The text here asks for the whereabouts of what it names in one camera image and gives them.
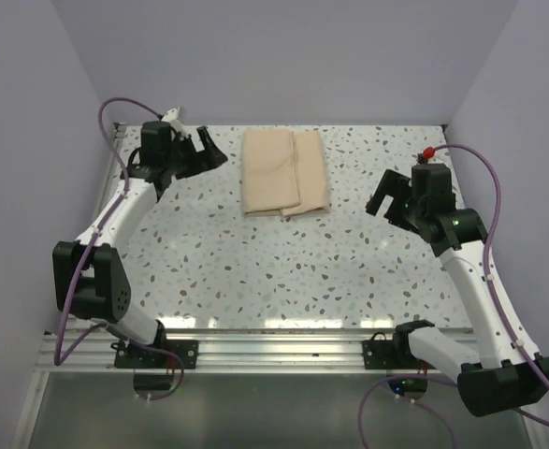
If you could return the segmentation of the beige cloth wrap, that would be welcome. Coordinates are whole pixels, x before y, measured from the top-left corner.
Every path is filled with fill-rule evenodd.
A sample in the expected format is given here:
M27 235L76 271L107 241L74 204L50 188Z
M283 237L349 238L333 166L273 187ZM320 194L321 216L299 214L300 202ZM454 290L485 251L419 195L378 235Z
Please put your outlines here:
M324 145L316 130L251 128L241 152L242 212L294 216L330 211Z

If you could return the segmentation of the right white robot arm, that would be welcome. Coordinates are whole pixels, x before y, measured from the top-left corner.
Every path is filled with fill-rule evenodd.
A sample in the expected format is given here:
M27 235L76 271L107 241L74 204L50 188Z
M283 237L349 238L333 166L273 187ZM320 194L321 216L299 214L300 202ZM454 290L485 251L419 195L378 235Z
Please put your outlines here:
M423 363L455 382L476 416L538 402L549 387L549 356L518 319L489 253L478 212L456 205L452 174L444 164L418 164L404 176L387 169L366 205L374 215L392 201L389 224L420 236L441 261L460 295L477 347L445 336L428 320L396 326L391 339L363 341L368 369L415 369Z

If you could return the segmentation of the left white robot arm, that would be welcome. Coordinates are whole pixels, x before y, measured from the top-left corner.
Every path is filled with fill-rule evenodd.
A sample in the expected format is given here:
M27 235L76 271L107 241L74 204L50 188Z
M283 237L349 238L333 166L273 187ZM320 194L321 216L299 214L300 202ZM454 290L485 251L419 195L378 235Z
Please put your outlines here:
M180 124L144 123L139 145L124 164L113 197L75 240L60 241L52 251L61 320L69 316L90 320L118 337L138 342L138 359L152 368L166 362L169 345L157 337L161 323L134 304L121 252L173 181L227 162L206 126L197 127L196 132L202 150L195 148L192 136Z

